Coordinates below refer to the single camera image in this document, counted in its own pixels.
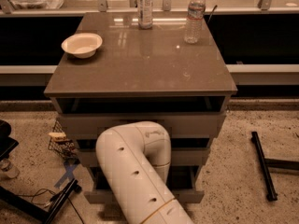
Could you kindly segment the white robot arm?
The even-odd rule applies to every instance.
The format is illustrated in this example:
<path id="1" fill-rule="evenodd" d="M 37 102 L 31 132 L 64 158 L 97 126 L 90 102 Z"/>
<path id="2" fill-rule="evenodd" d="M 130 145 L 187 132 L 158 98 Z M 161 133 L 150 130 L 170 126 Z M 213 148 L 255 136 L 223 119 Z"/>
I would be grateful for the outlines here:
<path id="1" fill-rule="evenodd" d="M 162 125 L 109 128 L 96 141 L 96 157 L 129 224 L 194 224 L 166 186 L 171 142 Z"/>

